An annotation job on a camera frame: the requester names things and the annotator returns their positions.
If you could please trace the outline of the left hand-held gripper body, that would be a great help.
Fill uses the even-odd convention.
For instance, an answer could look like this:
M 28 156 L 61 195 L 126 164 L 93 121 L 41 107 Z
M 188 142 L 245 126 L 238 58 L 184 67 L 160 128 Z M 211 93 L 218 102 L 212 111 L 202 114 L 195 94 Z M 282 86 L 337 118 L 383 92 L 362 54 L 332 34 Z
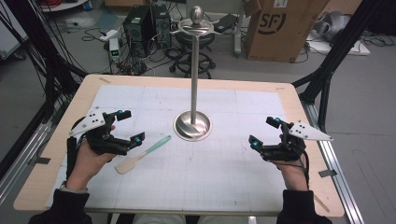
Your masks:
M 90 148 L 99 155 L 104 153 L 126 155 L 128 152 L 127 146 L 130 142 L 115 138 L 111 134 L 112 125 L 117 120 L 115 116 L 117 111 L 106 113 L 96 107 L 85 117 L 75 122 L 69 136 L 85 135 Z

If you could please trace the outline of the wooden spatula with green handle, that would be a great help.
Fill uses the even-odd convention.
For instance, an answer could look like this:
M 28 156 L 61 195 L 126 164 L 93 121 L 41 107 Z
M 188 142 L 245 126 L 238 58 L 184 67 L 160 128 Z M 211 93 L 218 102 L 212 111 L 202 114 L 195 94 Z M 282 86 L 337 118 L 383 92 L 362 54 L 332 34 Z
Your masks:
M 144 152 L 140 153 L 137 157 L 126 158 L 124 161 L 115 166 L 116 171 L 121 175 L 126 174 L 137 165 L 140 159 L 142 159 L 144 156 L 154 151 L 155 149 L 166 144 L 171 138 L 171 135 L 167 135 L 163 139 L 146 149 Z

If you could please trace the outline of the person's right hand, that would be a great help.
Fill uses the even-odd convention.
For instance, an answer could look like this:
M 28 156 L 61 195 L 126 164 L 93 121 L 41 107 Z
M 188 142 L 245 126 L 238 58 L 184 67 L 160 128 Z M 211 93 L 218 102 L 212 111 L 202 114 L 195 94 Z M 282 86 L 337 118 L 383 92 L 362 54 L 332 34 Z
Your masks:
M 280 170 L 285 182 L 285 186 L 288 190 L 308 190 L 304 173 L 304 156 L 301 156 L 301 158 L 297 161 L 274 161 L 274 165 Z

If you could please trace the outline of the white grid mat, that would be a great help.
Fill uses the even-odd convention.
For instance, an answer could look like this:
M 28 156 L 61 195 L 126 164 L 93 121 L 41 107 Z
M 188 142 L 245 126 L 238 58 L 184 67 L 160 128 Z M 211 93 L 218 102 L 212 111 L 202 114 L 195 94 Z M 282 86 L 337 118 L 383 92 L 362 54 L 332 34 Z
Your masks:
M 169 211 L 271 213 L 282 204 L 283 180 L 275 166 L 251 149 L 249 137 L 266 145 L 278 143 L 280 131 L 266 124 L 285 113 L 275 92 L 200 90 L 197 108 L 211 120 L 210 135 L 189 142 L 178 137 L 176 116 L 190 107 L 187 88 L 105 85 L 92 102 L 106 112 L 129 110 L 115 136 L 145 133 L 139 159 L 121 175 L 121 156 L 105 165 L 89 183 L 90 211 Z

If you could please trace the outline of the brown tape strip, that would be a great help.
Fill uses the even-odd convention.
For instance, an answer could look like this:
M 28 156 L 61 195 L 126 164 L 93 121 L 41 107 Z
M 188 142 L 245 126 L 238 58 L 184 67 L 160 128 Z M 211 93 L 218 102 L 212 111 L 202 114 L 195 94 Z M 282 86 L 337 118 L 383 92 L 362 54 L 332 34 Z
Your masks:
M 314 193 L 314 200 L 318 203 L 324 211 L 330 213 L 329 207 Z

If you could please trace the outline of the white device with green light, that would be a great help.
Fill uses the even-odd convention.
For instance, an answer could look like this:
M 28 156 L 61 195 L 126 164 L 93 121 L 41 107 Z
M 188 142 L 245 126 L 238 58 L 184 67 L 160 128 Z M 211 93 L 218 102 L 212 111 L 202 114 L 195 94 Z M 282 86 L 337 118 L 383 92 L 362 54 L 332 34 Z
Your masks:
M 114 63 L 120 61 L 120 45 L 117 38 L 110 38 L 108 41 L 109 55 Z

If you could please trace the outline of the steel utensil stand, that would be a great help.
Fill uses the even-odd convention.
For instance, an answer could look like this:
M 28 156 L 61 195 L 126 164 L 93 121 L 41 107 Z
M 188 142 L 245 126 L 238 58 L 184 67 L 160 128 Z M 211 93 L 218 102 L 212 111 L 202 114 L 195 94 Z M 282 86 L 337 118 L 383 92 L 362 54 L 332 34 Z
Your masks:
M 204 11 L 193 6 L 190 17 L 180 21 L 175 35 L 184 34 L 191 38 L 191 109 L 180 113 L 174 120 L 174 131 L 181 139 L 197 142 L 210 135 L 212 130 L 210 118 L 197 110 L 198 75 L 199 75 L 199 40 L 201 36 L 214 34 L 214 25 L 204 20 Z

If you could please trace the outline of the white power strip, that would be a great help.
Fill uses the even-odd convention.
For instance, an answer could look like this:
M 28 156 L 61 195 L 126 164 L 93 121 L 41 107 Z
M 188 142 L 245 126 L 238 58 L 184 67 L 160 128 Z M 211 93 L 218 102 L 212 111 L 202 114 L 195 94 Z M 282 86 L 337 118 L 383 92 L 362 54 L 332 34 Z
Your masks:
M 104 35 L 101 35 L 99 37 L 99 39 L 101 41 L 107 41 L 109 38 L 112 38 L 118 31 L 117 30 L 110 30 L 107 33 L 105 33 Z

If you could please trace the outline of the black rolling stool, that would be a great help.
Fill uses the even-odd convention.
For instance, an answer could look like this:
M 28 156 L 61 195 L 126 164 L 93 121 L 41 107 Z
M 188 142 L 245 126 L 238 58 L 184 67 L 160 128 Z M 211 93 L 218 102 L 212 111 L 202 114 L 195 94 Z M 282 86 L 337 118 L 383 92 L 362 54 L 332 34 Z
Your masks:
M 192 36 L 184 33 L 177 33 L 175 35 L 177 42 L 181 45 L 182 52 L 176 56 L 173 64 L 169 67 L 170 72 L 175 72 L 177 69 L 184 74 L 184 77 L 188 77 L 191 74 L 191 47 L 192 47 Z M 207 48 L 210 50 L 209 45 L 214 41 L 214 35 L 204 35 L 199 37 L 199 48 Z M 212 76 L 209 72 L 210 69 L 214 69 L 217 65 L 213 60 L 205 53 L 199 53 L 199 64 L 198 73 L 206 74 L 208 79 Z

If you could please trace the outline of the black computer tower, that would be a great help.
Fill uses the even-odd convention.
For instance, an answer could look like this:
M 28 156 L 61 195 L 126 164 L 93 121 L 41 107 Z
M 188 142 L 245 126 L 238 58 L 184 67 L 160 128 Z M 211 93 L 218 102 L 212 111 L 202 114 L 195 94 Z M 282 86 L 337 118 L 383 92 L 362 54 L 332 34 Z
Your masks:
M 171 47 L 170 15 L 166 5 L 152 5 L 153 23 L 157 35 L 157 45 L 160 49 Z
M 149 41 L 154 36 L 150 6 L 133 6 L 122 25 L 133 54 L 146 57 Z

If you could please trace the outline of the brown cardboard box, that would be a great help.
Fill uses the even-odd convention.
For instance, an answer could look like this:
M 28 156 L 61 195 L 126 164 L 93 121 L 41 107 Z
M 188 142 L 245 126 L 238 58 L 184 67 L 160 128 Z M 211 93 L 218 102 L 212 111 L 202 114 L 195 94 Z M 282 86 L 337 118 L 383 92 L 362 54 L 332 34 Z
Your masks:
M 251 61 L 293 63 L 330 0 L 247 0 L 244 44 Z

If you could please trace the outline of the black power adapter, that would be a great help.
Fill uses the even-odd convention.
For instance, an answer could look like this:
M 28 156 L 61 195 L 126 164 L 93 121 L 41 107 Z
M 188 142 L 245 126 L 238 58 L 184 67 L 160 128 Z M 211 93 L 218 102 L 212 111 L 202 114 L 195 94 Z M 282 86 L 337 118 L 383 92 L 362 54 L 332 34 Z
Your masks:
M 224 33 L 232 30 L 237 23 L 237 17 L 233 14 L 227 14 L 214 23 L 214 30 L 217 33 Z

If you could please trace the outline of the silver grey shell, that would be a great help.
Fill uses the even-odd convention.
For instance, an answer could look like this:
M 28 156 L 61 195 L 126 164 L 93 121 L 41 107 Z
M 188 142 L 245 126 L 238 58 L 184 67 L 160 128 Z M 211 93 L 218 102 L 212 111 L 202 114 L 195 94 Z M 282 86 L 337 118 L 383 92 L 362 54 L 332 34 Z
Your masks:
M 328 42 L 333 42 L 347 27 L 350 15 L 340 11 L 325 11 L 315 22 L 313 30 Z

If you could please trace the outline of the aluminium rail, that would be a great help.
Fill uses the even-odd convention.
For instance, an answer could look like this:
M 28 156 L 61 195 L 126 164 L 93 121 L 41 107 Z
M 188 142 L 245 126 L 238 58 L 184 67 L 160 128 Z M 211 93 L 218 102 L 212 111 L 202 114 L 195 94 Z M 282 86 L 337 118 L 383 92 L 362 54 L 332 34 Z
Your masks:
M 41 151 L 50 140 L 54 128 L 67 107 L 68 103 L 56 103 L 54 111 L 47 115 L 46 106 L 42 105 L 0 161 L 0 206 L 6 201 L 7 196 L 29 166 L 30 159 L 41 157 Z
M 342 167 L 335 155 L 330 141 L 319 140 L 318 148 L 329 171 L 349 224 L 365 224 L 361 211 L 353 197 L 352 191 L 347 183 Z

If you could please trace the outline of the black metal frame stand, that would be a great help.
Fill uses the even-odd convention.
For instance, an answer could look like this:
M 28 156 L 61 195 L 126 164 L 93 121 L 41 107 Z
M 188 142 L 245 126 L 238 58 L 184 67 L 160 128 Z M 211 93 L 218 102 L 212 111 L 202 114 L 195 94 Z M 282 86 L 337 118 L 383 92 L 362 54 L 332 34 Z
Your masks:
M 79 84 L 72 74 L 84 78 L 88 73 L 61 56 L 46 32 L 31 0 L 4 0 L 4 2 L 35 48 L 31 49 L 12 25 L 6 22 L 6 17 L 0 13 L 0 21 L 25 48 L 35 70 L 46 80 L 44 117 L 49 119 L 55 111 L 57 99 L 61 95 L 72 95 L 77 91 Z
M 303 105 L 314 105 L 316 98 L 320 95 L 315 123 L 321 131 L 326 131 L 327 108 L 334 72 L 360 39 L 363 31 L 390 2 L 391 0 L 362 0 L 321 65 L 313 73 L 292 82 L 294 88 L 307 85 L 299 94 Z

